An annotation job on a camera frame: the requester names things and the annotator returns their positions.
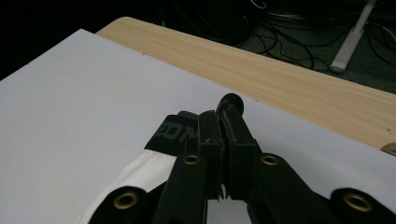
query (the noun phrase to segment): white table surface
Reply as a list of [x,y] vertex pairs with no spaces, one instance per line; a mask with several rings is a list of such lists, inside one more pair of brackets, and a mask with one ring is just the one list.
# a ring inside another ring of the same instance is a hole
[[[0,82],[0,223],[72,223],[166,115],[216,109],[228,92],[77,31]],[[396,211],[395,157],[239,95],[261,148],[312,190],[360,189]],[[207,223],[248,223],[246,207],[211,201]]]

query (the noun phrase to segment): dark background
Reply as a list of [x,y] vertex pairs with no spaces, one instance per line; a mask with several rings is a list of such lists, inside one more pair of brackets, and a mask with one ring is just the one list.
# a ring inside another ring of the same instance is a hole
[[250,0],[2,1],[0,78],[78,29],[96,33],[128,16],[396,93],[396,1],[377,1],[344,74],[328,66],[364,0],[251,1],[265,8]]

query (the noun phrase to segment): wooden table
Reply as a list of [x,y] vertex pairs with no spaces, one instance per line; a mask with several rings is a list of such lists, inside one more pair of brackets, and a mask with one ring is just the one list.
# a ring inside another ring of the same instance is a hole
[[132,18],[98,35],[374,148],[396,144],[396,95]]

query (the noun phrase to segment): brass ring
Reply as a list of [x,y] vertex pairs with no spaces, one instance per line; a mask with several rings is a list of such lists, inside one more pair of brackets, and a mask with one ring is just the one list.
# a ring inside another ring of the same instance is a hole
[[265,155],[262,156],[262,162],[264,162],[267,165],[278,165],[279,164],[279,160],[271,155]]
[[114,206],[120,210],[128,209],[136,205],[137,201],[139,201],[139,195],[134,191],[127,191],[114,200]]
[[349,193],[344,195],[343,199],[347,205],[358,211],[370,212],[373,210],[373,205],[358,194]]
[[183,161],[184,161],[184,163],[186,163],[188,165],[194,165],[199,162],[199,157],[197,157],[195,155],[188,155],[183,158]]

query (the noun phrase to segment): white pole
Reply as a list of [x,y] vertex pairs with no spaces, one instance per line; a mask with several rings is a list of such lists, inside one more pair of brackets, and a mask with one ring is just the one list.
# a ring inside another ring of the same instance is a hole
[[334,61],[330,66],[330,70],[334,73],[343,73],[352,57],[355,48],[358,46],[361,36],[363,35],[363,27],[373,10],[376,0],[368,0],[366,6],[364,7],[355,27],[353,27],[346,37],[341,48],[338,50],[337,55],[335,55]]

